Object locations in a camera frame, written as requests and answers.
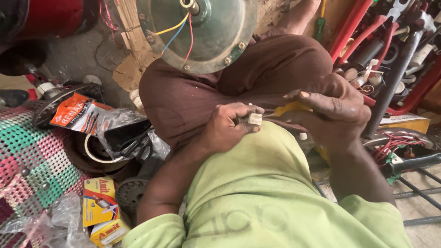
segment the fingernail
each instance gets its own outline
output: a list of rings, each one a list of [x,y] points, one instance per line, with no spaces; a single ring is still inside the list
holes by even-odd
[[[302,94],[302,97],[304,97],[304,98],[309,97],[309,93],[308,92],[302,91],[300,93]]]

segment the hand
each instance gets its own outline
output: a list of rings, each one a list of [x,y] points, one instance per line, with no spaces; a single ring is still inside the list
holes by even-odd
[[[258,125],[248,123],[234,124],[234,119],[251,113],[263,114],[265,111],[255,105],[245,105],[241,102],[227,105],[217,105],[204,132],[196,138],[200,147],[208,149],[208,153],[224,153],[231,150],[243,136],[250,132],[260,131]]]
[[[313,112],[286,112],[282,120],[308,129],[329,152],[359,148],[360,135],[370,119],[363,95],[337,74],[326,76],[316,85],[323,87],[310,87],[309,92],[295,90],[284,96],[289,101],[300,101]]]

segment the light green t-shirt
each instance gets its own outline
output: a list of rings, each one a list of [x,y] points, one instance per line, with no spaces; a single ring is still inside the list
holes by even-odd
[[[392,204],[321,197],[295,138],[267,121],[202,165],[187,202],[185,221],[176,214],[150,219],[123,247],[411,247]]]

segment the blue wire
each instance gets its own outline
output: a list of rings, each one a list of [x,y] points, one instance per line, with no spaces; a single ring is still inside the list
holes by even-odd
[[[176,32],[175,36],[173,36],[173,38],[168,42],[168,44],[165,46],[165,48],[164,48],[164,50],[162,50],[162,52],[164,52],[168,48],[168,45],[170,45],[170,43],[176,38],[176,36],[178,36],[179,32],[182,30],[182,28],[184,27],[186,22],[187,22],[187,19],[185,19],[185,22],[182,23],[182,25],[179,28],[178,32]]]

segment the person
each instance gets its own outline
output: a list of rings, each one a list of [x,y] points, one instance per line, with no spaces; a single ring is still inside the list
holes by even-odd
[[[331,74],[320,44],[301,36],[319,4],[302,0],[223,71],[192,75],[163,60],[147,68],[141,100],[172,152],[123,247],[411,247],[392,189],[360,141],[369,107]],[[312,112],[235,124],[290,101]],[[338,204],[312,185],[292,128],[328,148]]]

